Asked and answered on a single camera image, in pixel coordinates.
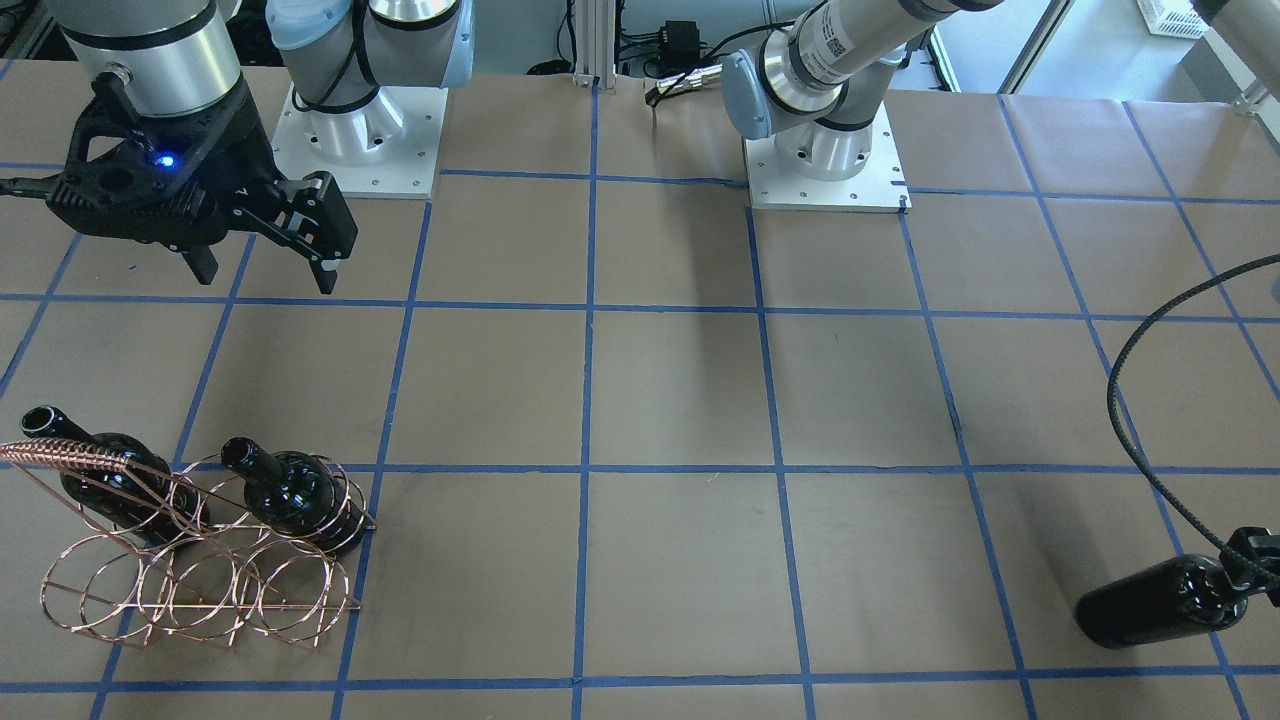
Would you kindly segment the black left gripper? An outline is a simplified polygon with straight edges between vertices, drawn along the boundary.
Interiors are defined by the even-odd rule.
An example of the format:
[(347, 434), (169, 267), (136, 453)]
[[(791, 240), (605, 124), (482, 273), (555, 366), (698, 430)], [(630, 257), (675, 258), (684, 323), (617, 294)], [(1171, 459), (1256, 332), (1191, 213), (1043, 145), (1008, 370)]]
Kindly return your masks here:
[(1266, 528), (1236, 528), (1222, 551), (1222, 565), (1242, 597), (1266, 594), (1279, 607), (1279, 537)]

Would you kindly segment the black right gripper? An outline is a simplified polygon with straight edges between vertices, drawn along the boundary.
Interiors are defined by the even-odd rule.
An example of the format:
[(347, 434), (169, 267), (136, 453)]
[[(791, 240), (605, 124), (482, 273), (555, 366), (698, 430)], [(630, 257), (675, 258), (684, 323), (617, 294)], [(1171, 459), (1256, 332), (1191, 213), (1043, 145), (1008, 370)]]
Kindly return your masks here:
[(357, 224), (333, 174), (285, 177), (244, 79), (212, 105), (141, 114), (118, 76), (92, 81), (46, 206), (82, 234), (155, 243), (179, 254), (195, 279), (219, 272), (212, 246), (253, 232), (297, 252), (321, 295), (333, 295)]

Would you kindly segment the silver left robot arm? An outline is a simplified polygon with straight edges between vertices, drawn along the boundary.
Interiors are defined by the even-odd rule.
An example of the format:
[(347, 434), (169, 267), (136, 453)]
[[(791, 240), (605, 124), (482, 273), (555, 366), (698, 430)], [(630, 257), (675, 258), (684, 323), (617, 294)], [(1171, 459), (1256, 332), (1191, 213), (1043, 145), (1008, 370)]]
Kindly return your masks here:
[[(746, 140), (763, 140), (809, 122), (824, 120), (854, 105), (854, 78), (899, 46), (956, 12), (986, 12), (995, 1), (823, 1), (787, 29), (773, 29), (764, 44), (732, 53), (721, 63), (724, 109)], [(1138, 342), (1179, 305), (1228, 281), (1277, 263), (1270, 255), (1221, 272), (1170, 299), (1130, 334), (1108, 375), (1107, 411), (1121, 447), (1140, 474), (1210, 543), (1228, 571), (1236, 596), (1277, 593), (1277, 571), (1260, 555), (1260, 537), (1230, 544), (1210, 530), (1155, 474), (1146, 455), (1123, 428), (1119, 379)]]

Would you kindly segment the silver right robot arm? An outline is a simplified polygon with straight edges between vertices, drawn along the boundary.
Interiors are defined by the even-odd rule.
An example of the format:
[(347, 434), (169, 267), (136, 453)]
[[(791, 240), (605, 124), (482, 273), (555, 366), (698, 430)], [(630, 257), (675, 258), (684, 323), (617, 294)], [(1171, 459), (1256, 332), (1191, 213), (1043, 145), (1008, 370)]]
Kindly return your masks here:
[(353, 250), (347, 192), (426, 195), (471, 1), (51, 1), (91, 79), (63, 169), (5, 179), (72, 229), (157, 245), (195, 279), (232, 231), (298, 254), (321, 293)]

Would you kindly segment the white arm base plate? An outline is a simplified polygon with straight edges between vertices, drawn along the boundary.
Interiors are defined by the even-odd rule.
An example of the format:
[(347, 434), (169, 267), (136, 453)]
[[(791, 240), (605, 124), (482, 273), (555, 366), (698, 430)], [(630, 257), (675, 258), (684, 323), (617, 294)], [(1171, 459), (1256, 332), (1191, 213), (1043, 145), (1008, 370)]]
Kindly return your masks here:
[(383, 87), (346, 114), (285, 100), (271, 137), (276, 167), (292, 179), (328, 170), (348, 199), (429, 200), (448, 99), (447, 88)]
[(810, 122), (742, 142), (760, 210), (904, 214), (913, 208), (886, 105), (855, 131)]

